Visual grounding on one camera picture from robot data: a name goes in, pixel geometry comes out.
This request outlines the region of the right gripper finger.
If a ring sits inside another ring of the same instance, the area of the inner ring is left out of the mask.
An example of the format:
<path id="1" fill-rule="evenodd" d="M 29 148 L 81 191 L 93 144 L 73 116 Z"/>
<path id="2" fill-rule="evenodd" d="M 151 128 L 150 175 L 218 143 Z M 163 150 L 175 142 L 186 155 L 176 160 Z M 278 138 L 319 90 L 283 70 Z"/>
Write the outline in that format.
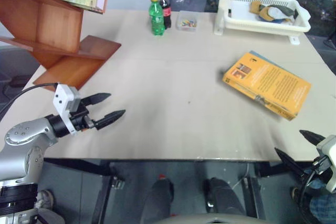
<path id="1" fill-rule="evenodd" d="M 306 173 L 304 172 L 304 169 L 299 166 L 299 164 L 290 157 L 287 153 L 284 151 L 278 149 L 275 147 L 275 151 L 279 158 L 281 159 L 282 163 L 297 177 L 303 179 L 306 177 Z"/>
<path id="2" fill-rule="evenodd" d="M 308 130 L 299 130 L 299 132 L 302 134 L 302 136 L 311 144 L 317 146 L 320 142 L 322 142 L 325 137 L 322 135 L 319 135 L 317 133 L 308 131 Z"/>

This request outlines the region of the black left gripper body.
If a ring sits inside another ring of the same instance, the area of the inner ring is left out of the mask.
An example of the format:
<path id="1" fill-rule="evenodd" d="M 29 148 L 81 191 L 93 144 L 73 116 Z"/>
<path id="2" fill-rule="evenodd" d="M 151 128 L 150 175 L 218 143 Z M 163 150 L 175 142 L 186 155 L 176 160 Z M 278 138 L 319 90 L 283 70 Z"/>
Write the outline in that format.
<path id="1" fill-rule="evenodd" d="M 81 100 L 75 112 L 70 113 L 70 121 L 76 131 L 82 131 L 93 128 L 94 122 L 89 117 L 87 106 L 92 105 L 88 100 Z"/>

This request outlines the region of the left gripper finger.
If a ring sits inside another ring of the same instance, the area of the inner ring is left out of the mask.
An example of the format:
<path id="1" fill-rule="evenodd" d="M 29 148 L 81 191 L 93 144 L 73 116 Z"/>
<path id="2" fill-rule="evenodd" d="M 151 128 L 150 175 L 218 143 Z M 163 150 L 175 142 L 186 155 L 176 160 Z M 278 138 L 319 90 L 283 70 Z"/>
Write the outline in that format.
<path id="1" fill-rule="evenodd" d="M 93 95 L 90 95 L 88 97 L 82 98 L 81 99 L 81 105 L 82 106 L 89 106 L 89 105 L 95 105 L 98 104 L 108 97 L 111 96 L 111 93 L 96 93 Z"/>
<path id="2" fill-rule="evenodd" d="M 119 110 L 119 111 L 114 111 L 111 112 L 107 115 L 104 116 L 104 118 L 97 120 L 97 121 L 93 121 L 94 127 L 97 130 L 100 130 L 112 123 L 114 123 L 115 121 L 117 121 L 120 117 L 122 117 L 125 114 L 126 110 Z"/>

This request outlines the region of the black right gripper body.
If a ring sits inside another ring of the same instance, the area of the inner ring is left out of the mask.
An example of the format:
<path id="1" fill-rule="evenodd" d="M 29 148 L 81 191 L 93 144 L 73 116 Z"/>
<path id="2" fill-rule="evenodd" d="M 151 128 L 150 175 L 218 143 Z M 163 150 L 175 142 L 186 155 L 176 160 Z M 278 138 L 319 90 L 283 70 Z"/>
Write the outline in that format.
<path id="1" fill-rule="evenodd" d="M 305 170 L 304 179 L 309 178 L 310 174 L 315 171 L 312 180 L 330 180 L 331 179 L 331 161 L 327 155 L 319 156 L 314 159 L 312 165 Z"/>

